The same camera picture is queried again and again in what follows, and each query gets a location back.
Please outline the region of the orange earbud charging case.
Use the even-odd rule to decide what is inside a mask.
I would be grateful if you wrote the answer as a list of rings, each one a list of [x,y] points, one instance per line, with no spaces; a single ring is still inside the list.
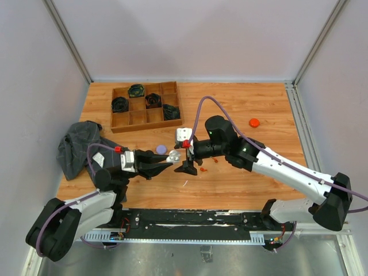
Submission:
[[[249,126],[252,128],[257,128],[260,126],[260,121],[257,118],[252,118],[249,120]]]

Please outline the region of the white earbud charging case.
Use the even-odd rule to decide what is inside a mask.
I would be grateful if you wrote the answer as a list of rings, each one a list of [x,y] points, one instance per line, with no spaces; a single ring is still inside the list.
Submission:
[[[181,158],[181,153],[177,150],[171,150],[166,158],[168,163],[178,163]]]

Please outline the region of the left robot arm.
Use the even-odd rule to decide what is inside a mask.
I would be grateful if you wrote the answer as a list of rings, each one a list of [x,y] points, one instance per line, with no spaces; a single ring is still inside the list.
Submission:
[[[175,162],[170,155],[152,151],[130,151],[123,147],[111,150],[120,161],[116,166],[92,173],[95,191],[67,201],[53,198],[43,207],[25,238],[38,256],[57,262],[68,253],[74,241],[97,226],[119,226],[129,180],[136,176],[150,180]]]

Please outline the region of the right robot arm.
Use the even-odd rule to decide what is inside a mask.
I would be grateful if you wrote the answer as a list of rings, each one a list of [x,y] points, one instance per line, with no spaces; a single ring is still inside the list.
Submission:
[[[290,161],[264,144],[239,136],[230,121],[221,116],[206,120],[207,140],[198,140],[191,128],[178,128],[175,148],[186,150],[186,160],[175,169],[177,173],[197,175],[195,164],[203,159],[224,156],[232,166],[268,176],[299,191],[299,200],[268,200],[260,216],[261,225],[273,230],[281,223],[316,222],[331,230],[340,231],[348,214],[352,195],[350,179],[343,173],[334,176],[311,170]]]

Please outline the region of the lilac earbud charging case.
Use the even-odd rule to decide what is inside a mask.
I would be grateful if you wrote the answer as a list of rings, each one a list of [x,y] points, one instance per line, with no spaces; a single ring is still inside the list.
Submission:
[[[160,144],[156,147],[156,153],[159,155],[165,155],[167,153],[167,147],[163,144]]]

